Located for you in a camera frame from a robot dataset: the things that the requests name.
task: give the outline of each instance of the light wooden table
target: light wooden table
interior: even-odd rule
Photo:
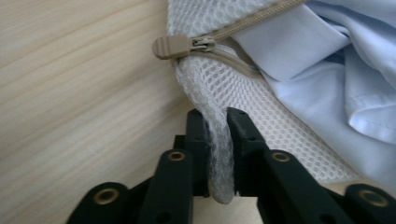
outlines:
[[[151,176],[193,108],[162,0],[0,0],[0,223],[65,223],[107,181]],[[261,223],[254,199],[196,198],[194,223]]]

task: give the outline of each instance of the zipper teeth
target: zipper teeth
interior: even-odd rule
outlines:
[[[235,24],[225,26],[203,36],[213,36],[217,40],[223,39],[225,37],[233,35],[236,32],[248,28],[256,22],[271,19],[282,12],[285,12],[302,4],[303,2],[305,2],[305,0],[282,0],[280,2],[273,3],[271,6],[265,7],[253,14],[250,14],[244,19],[237,21]]]

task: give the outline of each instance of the screw hole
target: screw hole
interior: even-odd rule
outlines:
[[[157,223],[167,223],[171,220],[171,215],[168,212],[161,212],[155,217]]]
[[[170,161],[182,161],[184,160],[185,157],[186,155],[184,155],[184,153],[181,152],[172,152],[168,155],[168,159]]]
[[[334,219],[334,217],[332,217],[331,215],[328,214],[323,214],[320,216],[320,221],[322,221],[322,223],[326,223],[326,224],[335,224],[337,223]]]
[[[108,204],[116,201],[119,196],[116,189],[102,189],[93,196],[93,201],[97,204]]]
[[[289,161],[290,157],[282,152],[274,152],[272,158],[276,161]]]
[[[388,200],[381,196],[380,194],[368,190],[368,189],[361,189],[359,191],[359,196],[366,201],[367,203],[377,206],[377,207],[386,207],[389,205]]]

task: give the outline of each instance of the brass screw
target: brass screw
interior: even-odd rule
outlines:
[[[108,204],[116,201],[119,196],[116,189],[102,189],[93,196],[93,201],[97,204]]]
[[[168,159],[170,161],[182,161],[186,158],[186,155],[182,152],[172,152],[168,154]]]
[[[367,203],[377,206],[377,207],[386,207],[389,205],[389,202],[386,198],[381,196],[378,193],[375,193],[374,191],[371,191],[369,189],[361,189],[359,190],[359,196],[366,201]]]
[[[290,157],[288,155],[286,155],[285,153],[282,152],[274,152],[272,154],[272,158],[276,161],[289,161]]]

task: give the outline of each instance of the black plastic part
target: black plastic part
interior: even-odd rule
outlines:
[[[98,204],[94,201],[95,195],[104,189],[114,189],[119,193],[112,203]],[[104,183],[91,189],[81,200],[68,224],[80,223],[122,223],[126,221],[124,211],[128,202],[128,189],[118,183]]]
[[[143,202],[137,223],[191,223],[192,155],[183,149],[164,152]]]
[[[262,153],[269,150],[247,113],[228,108],[227,122],[233,139],[234,190],[240,196],[258,196],[262,190]]]
[[[285,223],[353,223],[328,192],[289,152],[265,151],[263,161],[265,178],[268,178],[270,190],[279,202]],[[267,203],[263,197],[259,197],[259,201]]]
[[[269,150],[244,111],[229,108],[227,122],[235,192],[258,196],[264,223],[396,223],[396,201],[382,189],[354,185],[346,196],[326,190],[293,155]],[[132,189],[118,183],[91,189],[67,223],[191,223],[192,195],[209,195],[209,132],[197,110],[189,112],[186,135],[176,136],[174,148],[184,149],[164,152],[154,177]]]
[[[396,201],[382,189],[351,185],[344,198],[344,209],[356,223],[396,223]]]
[[[187,115],[186,136],[184,146],[194,157],[193,164],[193,195],[209,197],[207,181],[209,177],[208,159],[210,155],[209,132],[202,114],[193,109]]]

